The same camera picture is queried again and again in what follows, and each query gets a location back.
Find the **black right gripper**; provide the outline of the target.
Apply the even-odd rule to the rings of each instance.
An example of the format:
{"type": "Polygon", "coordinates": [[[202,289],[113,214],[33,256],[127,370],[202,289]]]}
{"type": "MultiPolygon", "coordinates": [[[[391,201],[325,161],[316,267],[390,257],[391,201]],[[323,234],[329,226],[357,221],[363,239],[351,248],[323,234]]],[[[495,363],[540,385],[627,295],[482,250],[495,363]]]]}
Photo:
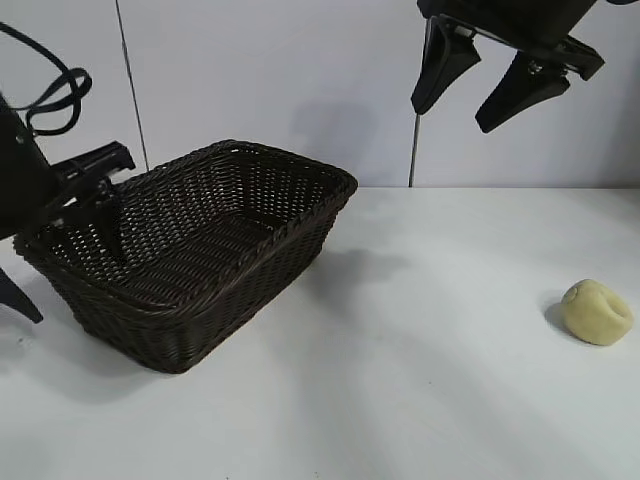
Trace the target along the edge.
{"type": "Polygon", "coordinates": [[[570,87],[566,68],[588,80],[604,65],[595,49],[570,36],[592,1],[443,0],[417,5],[428,20],[411,95],[416,114],[427,113],[452,83],[481,61],[476,32],[521,51],[475,115],[483,133],[564,94],[570,87]]]}

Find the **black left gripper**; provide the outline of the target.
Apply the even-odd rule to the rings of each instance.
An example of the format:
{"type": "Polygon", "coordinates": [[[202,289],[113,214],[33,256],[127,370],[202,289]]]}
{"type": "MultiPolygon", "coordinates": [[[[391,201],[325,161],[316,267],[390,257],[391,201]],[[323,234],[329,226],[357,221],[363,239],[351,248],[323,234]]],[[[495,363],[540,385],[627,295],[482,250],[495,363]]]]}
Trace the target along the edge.
{"type": "MultiPolygon", "coordinates": [[[[119,142],[49,164],[18,114],[2,100],[1,237],[46,224],[92,226],[107,252],[118,263],[124,263],[121,202],[111,176],[134,168],[129,150],[119,142]]],[[[34,324],[44,320],[3,269],[0,302],[34,324]]]]}

